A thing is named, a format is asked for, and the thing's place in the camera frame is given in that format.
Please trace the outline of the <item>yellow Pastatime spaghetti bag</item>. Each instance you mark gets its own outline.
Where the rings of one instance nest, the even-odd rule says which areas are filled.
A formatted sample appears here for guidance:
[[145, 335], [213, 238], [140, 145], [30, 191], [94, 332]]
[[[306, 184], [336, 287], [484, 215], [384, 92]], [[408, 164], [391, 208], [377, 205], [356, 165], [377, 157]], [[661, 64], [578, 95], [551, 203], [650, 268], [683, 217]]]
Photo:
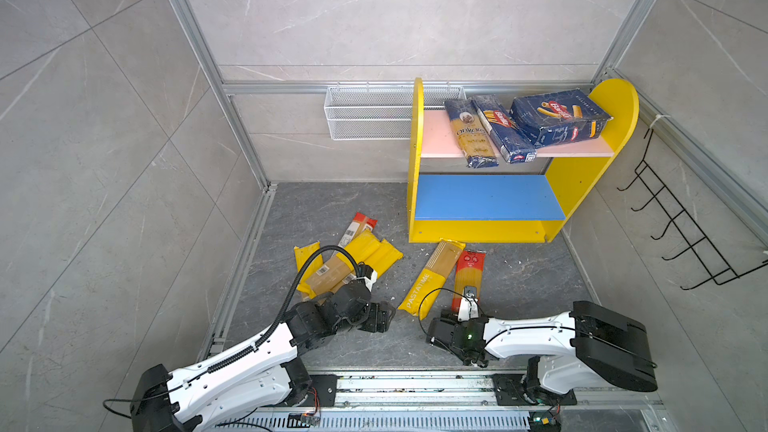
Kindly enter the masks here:
[[441, 241], [398, 310], [419, 319], [426, 318], [465, 248], [466, 244], [462, 242]]

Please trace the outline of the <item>red yellow pasta bag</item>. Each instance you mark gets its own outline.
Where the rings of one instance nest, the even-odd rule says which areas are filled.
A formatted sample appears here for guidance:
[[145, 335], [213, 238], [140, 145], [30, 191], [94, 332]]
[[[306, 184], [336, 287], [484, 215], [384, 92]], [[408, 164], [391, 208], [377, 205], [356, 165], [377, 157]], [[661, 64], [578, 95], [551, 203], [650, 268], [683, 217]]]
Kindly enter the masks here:
[[454, 297], [451, 309], [458, 313], [464, 296], [480, 298], [484, 270], [485, 252], [464, 250], [456, 264], [454, 277]]

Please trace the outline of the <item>blue yellow spaghetti bag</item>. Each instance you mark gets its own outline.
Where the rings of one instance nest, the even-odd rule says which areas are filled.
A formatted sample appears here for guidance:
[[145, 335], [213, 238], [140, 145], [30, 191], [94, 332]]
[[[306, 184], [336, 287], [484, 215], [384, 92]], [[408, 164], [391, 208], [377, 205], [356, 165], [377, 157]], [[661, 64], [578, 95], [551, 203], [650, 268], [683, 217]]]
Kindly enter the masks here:
[[472, 169], [496, 167], [498, 161], [492, 142], [470, 100], [450, 99], [444, 102], [451, 129], [467, 166]]

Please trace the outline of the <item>blue Barilla spaghetti bag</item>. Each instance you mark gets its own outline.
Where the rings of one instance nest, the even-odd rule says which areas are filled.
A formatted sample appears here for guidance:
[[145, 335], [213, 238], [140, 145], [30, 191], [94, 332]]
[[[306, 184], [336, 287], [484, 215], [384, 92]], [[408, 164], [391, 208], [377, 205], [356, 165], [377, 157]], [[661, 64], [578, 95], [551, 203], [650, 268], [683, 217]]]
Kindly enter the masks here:
[[471, 98], [471, 102], [491, 141], [506, 162], [529, 163], [536, 158], [535, 147], [497, 96], [476, 95]]

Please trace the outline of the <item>blue Barilla rigatoni box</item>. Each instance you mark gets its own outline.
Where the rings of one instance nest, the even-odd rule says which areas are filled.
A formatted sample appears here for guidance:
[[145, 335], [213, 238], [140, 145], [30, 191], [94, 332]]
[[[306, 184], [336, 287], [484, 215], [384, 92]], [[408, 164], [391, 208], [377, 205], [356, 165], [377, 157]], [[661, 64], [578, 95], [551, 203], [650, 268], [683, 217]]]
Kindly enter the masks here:
[[511, 116], [535, 148], [596, 139], [612, 119], [578, 89], [516, 97]]

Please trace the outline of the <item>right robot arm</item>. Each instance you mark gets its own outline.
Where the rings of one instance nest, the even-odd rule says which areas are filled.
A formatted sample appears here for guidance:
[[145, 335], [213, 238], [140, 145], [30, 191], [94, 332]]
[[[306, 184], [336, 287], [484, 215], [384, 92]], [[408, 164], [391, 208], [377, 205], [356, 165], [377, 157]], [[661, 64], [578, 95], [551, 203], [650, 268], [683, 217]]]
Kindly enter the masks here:
[[570, 311], [554, 316], [523, 320], [480, 311], [464, 317], [447, 310], [431, 321], [425, 334], [429, 344], [469, 366], [526, 356], [519, 387], [528, 403], [604, 385], [658, 390], [646, 327], [590, 301], [575, 301]]

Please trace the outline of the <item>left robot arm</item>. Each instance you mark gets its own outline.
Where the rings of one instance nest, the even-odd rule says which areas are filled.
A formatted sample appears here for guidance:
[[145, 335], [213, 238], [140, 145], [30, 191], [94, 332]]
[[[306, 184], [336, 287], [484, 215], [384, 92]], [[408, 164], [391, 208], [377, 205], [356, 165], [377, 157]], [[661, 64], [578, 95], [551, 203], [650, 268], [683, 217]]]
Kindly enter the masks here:
[[340, 331], [387, 331], [395, 309], [373, 301], [371, 289], [393, 260], [330, 249], [351, 262], [349, 282], [305, 302], [284, 299], [269, 327], [216, 356], [173, 371], [162, 364], [146, 370], [122, 415], [133, 430], [209, 431], [241, 424], [262, 407], [300, 404], [313, 392], [303, 354]]

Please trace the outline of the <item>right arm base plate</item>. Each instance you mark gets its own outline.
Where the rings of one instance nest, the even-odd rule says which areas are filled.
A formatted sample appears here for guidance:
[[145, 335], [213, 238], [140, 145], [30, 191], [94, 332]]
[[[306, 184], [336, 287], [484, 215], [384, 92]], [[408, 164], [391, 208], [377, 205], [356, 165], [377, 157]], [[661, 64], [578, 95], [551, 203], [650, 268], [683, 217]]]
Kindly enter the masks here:
[[571, 406], [577, 404], [573, 391], [565, 395], [549, 392], [522, 374], [492, 374], [493, 391], [499, 406]]

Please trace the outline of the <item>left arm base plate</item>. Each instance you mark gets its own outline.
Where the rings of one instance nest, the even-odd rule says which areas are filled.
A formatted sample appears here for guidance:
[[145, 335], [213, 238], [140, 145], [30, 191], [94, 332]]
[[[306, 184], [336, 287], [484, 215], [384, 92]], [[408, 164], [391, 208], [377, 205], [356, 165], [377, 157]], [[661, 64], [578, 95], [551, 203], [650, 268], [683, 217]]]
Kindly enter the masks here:
[[311, 374], [306, 387], [292, 391], [282, 402], [268, 404], [268, 407], [313, 407], [315, 401], [319, 402], [321, 408], [333, 407], [338, 381], [339, 376], [335, 374]]

